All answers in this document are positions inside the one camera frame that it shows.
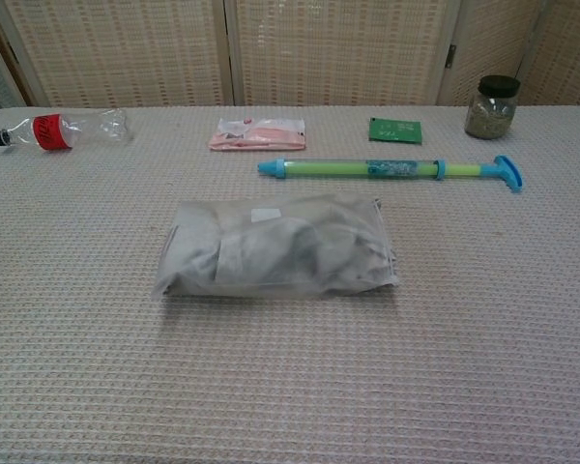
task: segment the white plastic bag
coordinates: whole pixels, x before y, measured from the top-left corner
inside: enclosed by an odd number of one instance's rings
[[[303,119],[219,120],[209,148],[226,150],[302,150],[305,148]]]
[[[393,260],[372,198],[186,202],[162,249],[152,297],[349,295],[397,283]]]

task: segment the black bottle cap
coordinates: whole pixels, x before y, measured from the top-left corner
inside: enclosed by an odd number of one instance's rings
[[[11,144],[11,137],[6,129],[0,130],[0,146],[6,147]]]
[[[481,78],[478,89],[486,97],[510,99],[518,93],[520,81],[508,75],[486,75]]]

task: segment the glass jar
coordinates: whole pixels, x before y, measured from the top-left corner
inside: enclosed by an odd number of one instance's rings
[[[506,75],[481,78],[466,115],[464,131],[477,138],[492,139],[505,135],[511,126],[520,81]]]

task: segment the pink packet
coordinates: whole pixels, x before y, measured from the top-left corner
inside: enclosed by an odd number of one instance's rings
[[[209,148],[224,150],[303,150],[303,119],[219,120]]]

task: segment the green packet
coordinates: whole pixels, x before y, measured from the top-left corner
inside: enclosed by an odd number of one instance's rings
[[[419,121],[371,118],[369,120],[369,140],[421,143],[421,123]]]

